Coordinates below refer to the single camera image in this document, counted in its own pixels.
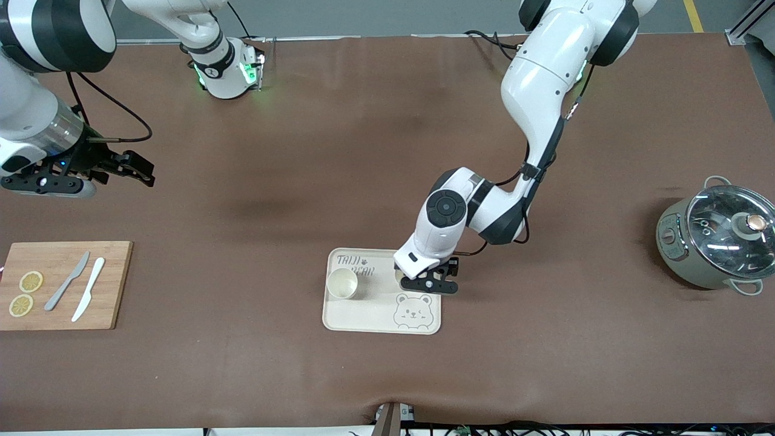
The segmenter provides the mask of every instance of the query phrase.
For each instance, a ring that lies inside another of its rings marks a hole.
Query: black cable
[[[528,160],[528,156],[529,156],[529,155],[530,155],[530,143],[526,143],[526,145],[525,145],[525,158],[524,158],[524,159],[522,159],[522,161],[523,161],[523,162],[527,161],[527,160]],[[506,180],[504,180],[503,182],[498,182],[498,183],[496,183],[496,184],[495,184],[495,186],[503,186],[503,185],[508,185],[509,183],[511,183],[511,182],[513,182],[514,180],[516,180],[516,178],[517,178],[517,177],[519,177],[519,175],[520,175],[521,173],[522,173],[522,169],[520,168],[520,169],[518,169],[518,170],[517,170],[517,172],[516,172],[516,173],[514,173],[514,175],[513,175],[513,176],[511,176],[511,177],[507,178],[507,179],[506,179]]]
[[[501,49],[501,53],[503,53],[503,55],[506,56],[510,61],[513,61],[514,57],[506,53],[506,50],[503,48],[503,44],[501,43],[501,40],[498,38],[498,32],[493,33],[492,36],[495,38],[495,42],[498,43],[498,47]]]
[[[686,433],[687,431],[691,430],[694,427],[697,427],[698,425],[699,424],[692,424],[678,431],[672,431],[661,427],[656,427],[655,429],[645,430],[645,431],[631,430],[631,431],[624,431],[620,433],[618,436],[680,436],[681,434]]]
[[[562,428],[559,428],[559,427],[557,427],[556,425],[552,425],[552,424],[546,424],[546,426],[549,428],[549,432],[551,432],[551,433],[552,433],[552,435],[554,435],[554,431],[555,431],[555,430],[557,430],[557,431],[559,431],[559,432],[560,432],[560,433],[561,433],[563,436],[570,436],[570,434],[569,434],[567,431],[563,430]]]
[[[579,99],[583,97],[584,93],[587,91],[587,85],[589,85],[589,81],[592,79],[592,71],[594,71],[594,64],[592,64],[592,66],[589,68],[589,72],[587,73],[587,81],[584,82],[584,86],[581,87],[581,92],[579,92]]]
[[[750,433],[750,434],[751,434],[751,435],[753,435],[753,434],[759,433],[760,431],[762,431],[762,430],[764,430],[765,428],[768,428],[768,427],[773,427],[773,428],[775,428],[775,424],[764,424],[763,426],[761,426],[761,427],[759,427],[759,428],[756,428],[756,429],[754,429],[753,431],[751,431],[751,433]]]
[[[466,251],[454,251],[452,254],[455,255],[455,256],[476,256],[477,254],[479,254],[482,251],[484,251],[486,246],[487,246],[487,241],[485,241],[484,244],[482,244],[482,246],[479,247],[479,249],[476,250],[476,251],[472,251],[470,253],[468,253]]]
[[[679,434],[686,433],[687,431],[691,430],[692,428],[695,428],[695,427],[697,427],[698,425],[700,425],[700,424],[692,424],[692,425],[690,425],[689,427],[686,427],[686,428],[684,428],[683,430],[681,430],[681,431],[678,431],[677,433],[673,433],[673,434],[677,436],[677,435],[679,435]]]
[[[212,9],[208,9],[208,10],[207,10],[207,13],[208,13],[208,14],[210,14],[210,16],[212,17],[212,19],[214,19],[214,20],[215,20],[215,22],[218,22],[218,17],[217,17],[217,16],[215,16],[215,14],[214,14],[214,13],[212,13]]]
[[[557,152],[555,152],[554,154],[552,154],[552,158],[551,158],[551,159],[550,159],[548,162],[546,162],[546,166],[543,168],[543,170],[544,170],[544,171],[546,171],[546,169],[547,169],[548,167],[551,167],[551,166],[552,166],[552,164],[554,163],[554,161],[556,161],[556,160],[557,160]]]
[[[522,204],[522,219],[525,220],[525,239],[523,239],[523,240],[514,240],[515,244],[527,244],[528,241],[530,240],[530,222],[528,221],[528,211],[525,208],[525,204],[526,203],[527,202],[524,202]]]
[[[70,90],[73,92],[73,96],[75,97],[75,104],[78,105],[78,110],[81,112],[81,116],[84,117],[84,123],[88,125],[89,117],[86,116],[86,109],[84,109],[84,104],[81,103],[81,97],[78,95],[78,90],[75,88],[75,83],[73,82],[73,74],[70,73],[69,71],[66,71],[65,75],[67,76],[67,83],[70,85]]]
[[[138,137],[138,138],[90,138],[89,140],[91,142],[111,142],[111,143],[118,143],[118,142],[143,142],[145,140],[149,140],[153,136],[153,130],[151,130],[150,126],[148,125],[148,123],[145,122],[144,119],[142,119],[139,115],[134,113],[134,111],[132,111],[130,108],[124,106],[124,104],[121,103],[119,100],[114,99],[112,95],[110,95],[107,92],[103,91],[102,88],[97,86],[93,81],[89,80],[89,78],[84,76],[83,73],[77,73],[77,74],[78,74],[78,76],[81,79],[83,79],[83,81],[85,81],[87,84],[89,84],[89,86],[94,88],[95,91],[97,91],[100,94],[102,94],[103,97],[105,97],[106,99],[108,99],[111,102],[115,103],[119,108],[124,109],[128,114],[133,116],[147,130],[147,133],[146,133],[145,136]]]
[[[464,32],[463,35],[469,35],[469,36],[470,35],[477,35],[477,36],[481,36],[482,39],[484,39],[488,43],[494,44],[496,46],[499,45],[497,40],[493,40],[492,38],[490,38],[489,36],[485,35],[484,33],[480,32],[478,30],[469,30],[468,32]],[[521,44],[511,45],[511,44],[503,44],[503,43],[500,44],[500,45],[502,45],[503,48],[508,48],[510,50],[519,50],[519,47],[521,46]]]
[[[229,9],[234,12],[234,16],[237,17],[237,21],[239,21],[239,25],[243,27],[243,30],[245,31],[245,37],[246,38],[252,38],[250,35],[250,32],[247,31],[247,27],[245,27],[245,23],[242,21],[242,18],[239,17],[239,14],[237,13],[236,9],[234,9],[234,6],[232,6],[231,2],[226,2],[227,5],[229,5]]]

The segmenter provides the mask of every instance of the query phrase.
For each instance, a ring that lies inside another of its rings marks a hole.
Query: brown table
[[[773,121],[723,35],[640,36],[596,70],[532,240],[464,259],[428,337],[326,330],[326,256],[400,246],[446,169],[500,180],[520,165],[497,47],[281,43],[264,91],[226,102],[185,62],[174,46],[120,47],[94,76],[153,125],[135,148],[155,188],[0,192],[0,253],[135,242],[115,330],[0,334],[0,429],[358,424],[389,400],[452,422],[775,420],[775,282],[756,298],[700,292],[653,242],[707,175],[775,198]],[[48,83],[69,95],[61,79]],[[80,89],[103,134],[142,131]]]

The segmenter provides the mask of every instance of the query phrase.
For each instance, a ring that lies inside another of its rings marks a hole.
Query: white plastic knife
[[[91,269],[91,276],[89,277],[89,283],[86,285],[84,295],[81,297],[81,302],[78,304],[78,308],[73,314],[73,319],[71,320],[72,322],[78,321],[78,318],[84,314],[86,308],[89,306],[89,303],[91,302],[91,288],[95,287],[97,277],[99,277],[99,273],[102,271],[102,267],[104,265],[105,258],[97,258],[94,268]]]

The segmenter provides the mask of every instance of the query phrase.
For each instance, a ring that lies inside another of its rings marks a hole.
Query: lemon slice
[[[34,301],[33,297],[27,294],[18,295],[11,301],[8,311],[12,317],[23,317],[33,309]]]
[[[43,274],[37,271],[30,271],[19,280],[19,289],[22,292],[35,292],[43,285]]]

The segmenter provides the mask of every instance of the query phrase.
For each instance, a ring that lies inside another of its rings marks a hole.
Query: tray
[[[393,268],[393,253],[395,250],[363,248],[331,251],[325,276],[335,269],[349,268],[358,276],[358,289],[352,299],[337,299],[323,286],[326,328],[398,334],[439,331],[441,296],[401,289]]]

